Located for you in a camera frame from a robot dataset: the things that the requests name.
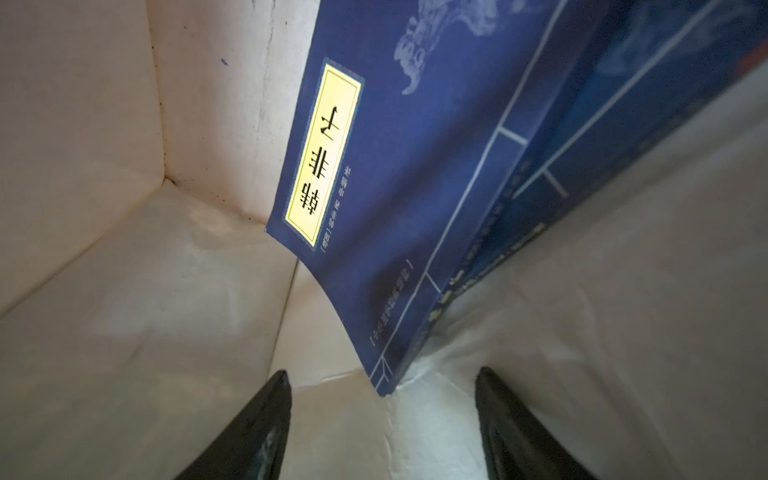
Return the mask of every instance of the book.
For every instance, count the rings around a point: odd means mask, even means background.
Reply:
[[[323,0],[266,231],[396,387],[629,2]]]

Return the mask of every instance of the yellow title label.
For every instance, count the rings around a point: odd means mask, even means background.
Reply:
[[[333,195],[362,84],[325,64],[286,220],[315,246]]]

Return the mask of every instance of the white line border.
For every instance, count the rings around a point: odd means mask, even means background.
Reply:
[[[518,142],[523,147],[525,145],[528,145],[528,141],[525,140],[522,135],[516,134],[514,131],[509,130],[508,128],[499,127],[498,128],[498,132],[500,134],[504,135],[505,137],[509,138],[510,140],[514,140],[514,141]]]
[[[530,76],[531,71],[533,70],[533,67],[536,65],[536,62],[538,62],[538,58],[541,56],[541,52],[544,50],[544,46],[546,46],[547,41],[549,40],[549,36],[552,33],[554,24],[557,23],[557,20],[558,18],[560,18],[560,14],[562,13],[563,8],[565,8],[567,3],[568,3],[568,0],[560,0],[560,2],[558,3],[558,6],[555,7],[554,11],[552,12],[552,16],[549,18],[549,23],[547,23],[547,27],[545,28],[544,33],[541,35],[541,39],[539,40],[538,47],[536,48],[536,51],[531,57],[531,60],[528,61],[528,66],[525,67],[525,70],[523,71],[523,75],[520,78],[520,82],[518,83],[518,86],[515,89],[515,93],[512,95],[512,98],[509,100],[507,107],[504,109],[504,113],[502,114],[502,117],[498,119],[498,123],[496,124],[496,128],[493,130],[491,139],[488,140],[488,143],[485,145],[485,149],[483,150],[482,156],[480,157],[478,166],[475,168],[475,172],[472,174],[472,178],[469,179],[469,183],[467,184],[467,187],[464,189],[464,193],[462,194],[462,197],[459,199],[455,210],[453,210],[453,215],[451,215],[451,219],[448,221],[448,225],[445,226],[445,230],[443,230],[442,235],[440,236],[440,240],[437,243],[437,246],[432,251],[432,255],[429,257],[429,260],[427,261],[427,264],[424,267],[424,273],[422,273],[422,276],[421,278],[419,278],[419,281],[416,284],[416,287],[413,290],[411,297],[408,299],[408,302],[406,303],[405,308],[403,308],[402,313],[400,314],[400,318],[397,320],[397,324],[395,324],[395,329],[392,331],[392,334],[389,336],[389,340],[387,340],[387,343],[384,345],[381,355],[379,355],[379,359],[376,360],[376,363],[373,365],[373,368],[371,369],[371,374],[368,376],[369,379],[373,378],[373,374],[376,372],[376,368],[379,366],[379,363],[384,358],[384,355],[386,354],[387,349],[389,348],[389,344],[392,342],[392,339],[395,338],[395,334],[397,334],[397,330],[400,328],[400,323],[402,323],[402,319],[405,318],[406,313],[408,312],[408,308],[410,308],[411,303],[413,302],[413,299],[416,297],[416,294],[419,292],[419,288],[424,282],[424,278],[427,275],[427,272],[429,271],[429,267],[432,266],[432,261],[435,259],[435,255],[437,255],[438,250],[440,250],[440,247],[442,246],[442,243],[445,240],[445,237],[448,236],[448,231],[451,229],[451,225],[453,225],[453,222],[454,220],[456,220],[456,216],[458,215],[458,212],[464,206],[464,201],[467,199],[467,196],[469,195],[469,191],[472,189],[472,186],[475,184],[475,180],[477,180],[477,177],[480,174],[480,170],[482,170],[482,167],[485,164],[485,159],[488,158],[488,152],[491,151],[491,146],[496,141],[496,137],[499,134],[499,128],[501,128],[504,125],[504,122],[507,120],[507,116],[509,116],[509,112],[512,110],[512,107],[515,105],[515,102],[518,100],[520,93],[522,93],[523,88],[525,87],[525,83],[528,81],[528,76]],[[377,390],[379,389],[379,384],[376,384],[376,389]]]
[[[531,177],[528,178],[525,183],[517,189],[517,191],[515,191],[515,194],[512,195],[512,199],[514,200],[515,198],[519,197],[520,194],[522,194],[525,189],[530,187],[537,178],[539,178],[542,174],[545,174],[545,171],[548,171],[550,165],[552,165],[558,158],[560,158],[560,156],[565,153],[568,148],[571,148],[571,145],[573,145],[579,138],[581,138],[581,136],[584,135],[587,130],[592,128],[592,126],[598,120],[600,120],[603,115],[605,115],[605,112],[609,111],[616,104],[616,102],[618,102],[630,89],[632,89],[632,87],[635,86],[636,83],[638,83],[646,73],[655,67],[662,58],[664,58],[673,48],[677,47],[677,44],[679,44],[683,38],[685,38],[685,36],[688,35],[699,22],[701,22],[701,20],[709,15],[710,12],[722,1],[723,0],[710,0],[704,7],[701,8],[701,10],[691,16],[688,19],[688,22],[686,22],[685,25],[683,25],[683,27],[678,30],[675,35],[664,42],[664,45],[659,48],[654,56],[649,58],[648,61],[643,64],[640,70],[635,72],[635,74],[632,75],[629,80],[627,80],[627,83],[621,85],[621,88],[619,88],[616,93],[614,93],[611,98],[609,98],[608,101],[605,102],[605,104],[603,104],[603,106],[600,107],[600,109],[590,117],[589,120],[581,125],[581,128],[579,128],[576,133],[568,139],[568,141],[566,141],[551,157],[549,157],[549,159],[547,159],[547,161],[545,161],[544,164],[541,165],[538,170],[536,170],[533,175],[531,175]]]
[[[433,287],[435,287],[435,290],[437,290],[437,293],[440,293],[440,287],[437,286],[437,283],[435,283],[435,279],[432,278],[432,275],[429,273],[426,273],[427,280],[432,284]]]
[[[563,188],[562,185],[560,185],[560,182],[558,182],[558,179],[554,177],[552,172],[549,171],[549,169],[545,169],[543,172],[543,175],[549,180],[549,183],[552,184],[552,187],[554,187],[555,190],[558,191],[561,197],[568,198],[568,192]]]

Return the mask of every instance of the black pointed object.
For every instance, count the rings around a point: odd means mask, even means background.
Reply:
[[[176,480],[277,480],[291,403],[288,374],[280,370]]]
[[[480,369],[475,403],[490,480],[593,480],[492,369]]]

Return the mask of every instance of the blue book cover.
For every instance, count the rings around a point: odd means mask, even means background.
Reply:
[[[519,251],[768,55],[768,2],[640,0],[548,144],[516,167],[457,294]]]
[[[321,2],[266,231],[323,287],[380,395],[625,5]]]

